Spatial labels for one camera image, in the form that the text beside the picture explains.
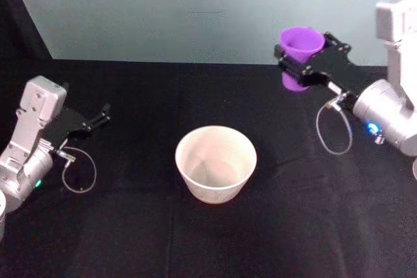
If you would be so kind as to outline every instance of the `light blue wall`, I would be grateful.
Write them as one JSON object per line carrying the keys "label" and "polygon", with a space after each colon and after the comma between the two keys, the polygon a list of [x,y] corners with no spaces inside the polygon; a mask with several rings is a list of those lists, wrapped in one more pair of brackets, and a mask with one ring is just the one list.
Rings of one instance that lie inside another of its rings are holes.
{"label": "light blue wall", "polygon": [[378,0],[24,0],[54,58],[276,63],[279,32],[331,31],[358,64],[386,64]]}

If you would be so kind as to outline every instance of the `purple cup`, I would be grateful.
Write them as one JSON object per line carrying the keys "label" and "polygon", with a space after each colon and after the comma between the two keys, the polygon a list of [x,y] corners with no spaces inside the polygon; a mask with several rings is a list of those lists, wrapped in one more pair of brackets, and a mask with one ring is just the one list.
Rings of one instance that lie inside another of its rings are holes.
{"label": "purple cup", "polygon": [[[280,34],[280,46],[295,61],[305,63],[315,53],[321,51],[326,40],[311,27],[294,26],[284,29]],[[282,73],[282,85],[291,91],[303,91],[308,87],[300,86],[287,73]]]}

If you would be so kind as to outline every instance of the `black tablecloth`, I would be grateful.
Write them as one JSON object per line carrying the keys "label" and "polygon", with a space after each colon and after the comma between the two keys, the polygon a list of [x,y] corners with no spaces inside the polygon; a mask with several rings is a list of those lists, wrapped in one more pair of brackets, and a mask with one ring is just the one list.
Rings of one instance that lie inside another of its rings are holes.
{"label": "black tablecloth", "polygon": [[[326,90],[289,92],[275,66],[19,61],[0,74],[1,146],[36,75],[69,82],[66,105],[88,117],[112,105],[110,124],[71,142],[96,161],[96,187],[69,192],[57,161],[7,215],[2,278],[416,276],[413,160],[375,145],[353,118],[352,150],[325,152],[314,123]],[[369,82],[383,75],[364,68]],[[244,189],[217,206],[190,194],[174,161],[183,135],[213,124],[246,134],[258,153]],[[324,116],[335,149],[347,143],[342,127]],[[91,172],[68,172],[77,177],[87,185]]]}

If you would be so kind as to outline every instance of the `cable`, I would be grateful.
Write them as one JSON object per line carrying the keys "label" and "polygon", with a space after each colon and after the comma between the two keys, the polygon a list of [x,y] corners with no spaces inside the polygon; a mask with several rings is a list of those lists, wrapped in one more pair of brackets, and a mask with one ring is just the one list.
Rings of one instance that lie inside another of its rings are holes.
{"label": "cable", "polygon": [[67,142],[68,142],[68,138],[65,138],[64,142],[59,146],[58,150],[62,150]]}
{"label": "cable", "polygon": [[92,188],[95,186],[95,184],[96,184],[96,179],[97,179],[97,167],[96,167],[96,163],[94,162],[94,160],[93,160],[93,158],[88,154],[88,153],[86,153],[86,151],[84,151],[84,150],[81,150],[81,149],[78,149],[78,148],[74,148],[74,147],[72,147],[72,146],[64,146],[63,147],[63,149],[69,149],[69,150],[75,150],[75,151],[78,151],[78,152],[81,152],[81,153],[84,153],[89,159],[90,159],[90,161],[91,161],[91,163],[92,163],[92,165],[93,165],[93,168],[94,168],[94,180],[93,180],[93,182],[92,182],[92,184],[91,184],[91,186],[90,187],[88,187],[87,189],[85,189],[85,190],[75,190],[75,189],[73,189],[73,188],[71,188],[67,183],[66,183],[66,181],[65,181],[65,173],[66,173],[66,169],[68,168],[68,166],[69,166],[69,163],[67,163],[67,165],[65,165],[65,167],[64,167],[64,170],[63,170],[63,173],[62,173],[62,179],[63,179],[63,184],[64,184],[64,186],[69,190],[69,191],[71,191],[71,192],[74,192],[74,193],[86,193],[86,192],[89,192],[90,190],[92,190]]}
{"label": "cable", "polygon": [[[338,105],[339,100],[340,100],[340,97],[336,97],[336,98],[330,100],[329,102],[326,102],[320,108],[319,112],[317,113],[317,117],[315,119],[315,127],[316,127],[317,135],[319,136],[321,144],[324,146],[324,149],[326,149],[327,152],[329,152],[330,154],[333,154],[335,156],[341,156],[342,154],[348,153],[348,151],[351,149],[352,143],[353,143],[352,128],[351,128],[351,125],[349,124],[349,121],[347,120],[347,117],[346,117],[345,113],[343,112],[343,110]],[[338,112],[341,115],[343,121],[345,122],[345,125],[346,125],[346,128],[347,128],[347,133],[349,135],[349,144],[347,145],[347,148],[345,150],[341,151],[341,152],[337,152],[337,151],[333,151],[333,150],[329,149],[329,147],[326,145],[326,143],[323,139],[323,136],[321,135],[320,127],[319,127],[319,120],[320,120],[321,113],[323,112],[323,110],[325,108],[334,109],[336,112]]]}

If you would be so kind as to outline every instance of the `plastic cup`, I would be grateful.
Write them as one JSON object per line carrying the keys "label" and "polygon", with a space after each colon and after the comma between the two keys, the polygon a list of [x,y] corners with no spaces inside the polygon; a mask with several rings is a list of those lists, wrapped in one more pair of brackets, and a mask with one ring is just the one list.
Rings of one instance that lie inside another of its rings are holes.
{"label": "plastic cup", "polygon": [[6,219],[6,198],[3,192],[0,191],[0,241],[5,234],[5,219]]}
{"label": "plastic cup", "polygon": [[[321,51],[326,40],[311,27],[295,26],[284,29],[280,34],[281,48],[295,61],[305,63],[315,53]],[[303,91],[308,87],[300,86],[287,73],[282,73],[282,85],[292,91]]]}
{"label": "plastic cup", "polygon": [[255,169],[250,140],[225,126],[205,126],[179,142],[175,162],[190,192],[205,203],[220,204],[239,193]]}

